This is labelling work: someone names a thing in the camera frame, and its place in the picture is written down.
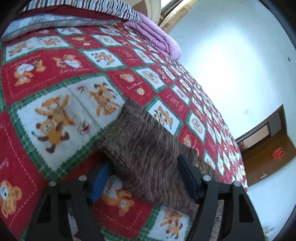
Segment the folded pink blanket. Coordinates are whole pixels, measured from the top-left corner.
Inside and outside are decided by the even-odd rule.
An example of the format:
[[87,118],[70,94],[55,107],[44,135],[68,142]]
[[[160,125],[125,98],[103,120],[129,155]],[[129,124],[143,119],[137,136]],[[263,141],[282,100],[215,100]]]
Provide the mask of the folded pink blanket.
[[126,21],[124,25],[142,35],[153,47],[171,60],[179,60],[182,51],[178,43],[147,16],[138,11],[136,13],[141,22]]

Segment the brown knitted sweater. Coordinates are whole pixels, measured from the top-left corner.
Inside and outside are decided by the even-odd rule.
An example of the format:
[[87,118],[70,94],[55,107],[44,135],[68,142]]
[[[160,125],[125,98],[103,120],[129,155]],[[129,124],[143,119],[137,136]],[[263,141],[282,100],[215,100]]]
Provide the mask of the brown knitted sweater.
[[178,156],[186,156],[202,174],[218,180],[214,168],[132,99],[125,102],[118,118],[107,127],[98,149],[128,191],[160,206],[155,221],[149,224],[148,238],[185,240],[198,205],[182,181]]

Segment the brown wooden door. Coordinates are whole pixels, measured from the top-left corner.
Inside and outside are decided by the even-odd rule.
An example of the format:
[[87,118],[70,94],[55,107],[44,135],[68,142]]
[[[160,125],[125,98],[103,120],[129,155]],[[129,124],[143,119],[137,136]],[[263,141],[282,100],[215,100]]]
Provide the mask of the brown wooden door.
[[[282,147],[285,152],[280,161],[274,160],[272,156],[273,151],[278,147]],[[289,163],[294,157],[294,144],[286,133],[281,132],[278,132],[261,144],[247,149],[245,152],[242,152],[247,185],[250,187],[266,179]],[[263,172],[266,173],[267,176],[260,179]]]

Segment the red paper door decoration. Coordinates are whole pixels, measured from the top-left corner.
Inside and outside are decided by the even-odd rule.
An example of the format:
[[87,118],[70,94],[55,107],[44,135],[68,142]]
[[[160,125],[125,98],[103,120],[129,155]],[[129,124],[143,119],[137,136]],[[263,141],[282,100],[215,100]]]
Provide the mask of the red paper door decoration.
[[273,159],[276,160],[276,161],[280,161],[281,160],[281,157],[285,154],[284,150],[282,147],[278,147],[277,149],[275,149],[273,151]]

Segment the grey patterned pillow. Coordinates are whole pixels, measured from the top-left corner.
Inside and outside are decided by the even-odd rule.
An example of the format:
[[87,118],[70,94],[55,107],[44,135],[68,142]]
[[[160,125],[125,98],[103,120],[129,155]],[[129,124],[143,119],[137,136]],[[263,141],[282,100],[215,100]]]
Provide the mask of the grey patterned pillow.
[[37,14],[12,21],[1,36],[1,42],[9,42],[26,33],[39,29],[51,27],[100,26],[118,22],[120,22],[120,20],[96,20],[78,16]]

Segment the striped pillow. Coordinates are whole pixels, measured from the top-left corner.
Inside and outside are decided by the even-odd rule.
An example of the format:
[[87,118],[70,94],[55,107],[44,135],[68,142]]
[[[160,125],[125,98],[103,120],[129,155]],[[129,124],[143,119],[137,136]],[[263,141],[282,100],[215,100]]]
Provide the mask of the striped pillow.
[[139,15],[125,1],[31,1],[20,16],[51,13],[95,20],[125,20],[140,24]]

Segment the red checkered bear bedspread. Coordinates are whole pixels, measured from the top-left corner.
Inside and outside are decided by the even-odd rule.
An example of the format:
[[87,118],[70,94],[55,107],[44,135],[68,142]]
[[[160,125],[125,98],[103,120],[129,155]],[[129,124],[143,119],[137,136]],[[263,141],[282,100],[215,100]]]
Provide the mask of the red checkered bear bedspread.
[[95,143],[128,98],[221,182],[247,186],[238,145],[181,63],[121,23],[36,30],[1,44],[1,220],[17,240],[50,181],[98,163]]

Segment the dark door frame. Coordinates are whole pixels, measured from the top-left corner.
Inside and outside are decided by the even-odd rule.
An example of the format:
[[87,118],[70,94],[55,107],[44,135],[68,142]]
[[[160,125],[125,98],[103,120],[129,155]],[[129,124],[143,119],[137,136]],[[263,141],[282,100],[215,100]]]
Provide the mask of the dark door frame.
[[245,152],[247,149],[261,144],[263,141],[273,137],[278,132],[287,133],[287,123],[283,104],[260,124],[237,138],[236,143],[241,152]]

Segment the right yellow curtain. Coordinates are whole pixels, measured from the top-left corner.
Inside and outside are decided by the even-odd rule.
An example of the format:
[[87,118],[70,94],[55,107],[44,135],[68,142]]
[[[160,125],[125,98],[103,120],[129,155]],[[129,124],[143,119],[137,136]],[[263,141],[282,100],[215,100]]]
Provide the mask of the right yellow curtain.
[[161,10],[159,27],[170,33],[198,1],[170,1]]

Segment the cream and brown headboard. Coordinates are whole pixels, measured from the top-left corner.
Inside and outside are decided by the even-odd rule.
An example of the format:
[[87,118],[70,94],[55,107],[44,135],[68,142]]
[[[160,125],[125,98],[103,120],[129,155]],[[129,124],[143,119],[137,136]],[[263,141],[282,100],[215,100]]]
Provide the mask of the cream and brown headboard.
[[134,10],[151,19],[155,24],[159,23],[161,15],[161,0],[131,0],[126,2]]

